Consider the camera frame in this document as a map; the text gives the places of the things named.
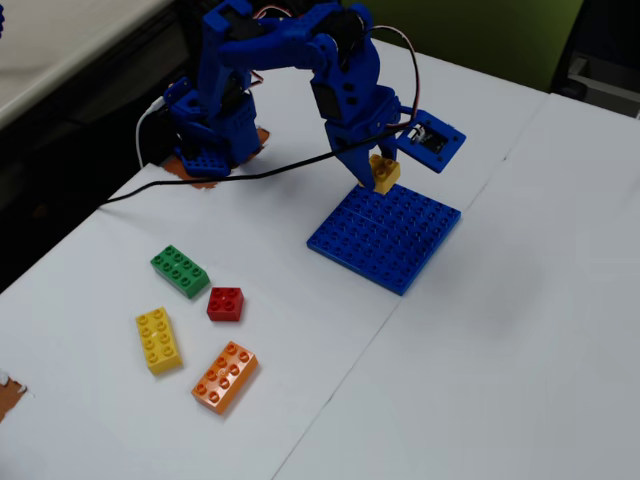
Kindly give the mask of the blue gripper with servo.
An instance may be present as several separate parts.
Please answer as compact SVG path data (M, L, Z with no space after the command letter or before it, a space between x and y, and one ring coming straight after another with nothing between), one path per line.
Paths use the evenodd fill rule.
M378 147L382 158L393 161L398 150L390 131L399 123L400 101L379 77L378 69L324 69L311 80L331 150L368 190L375 189L370 150Z

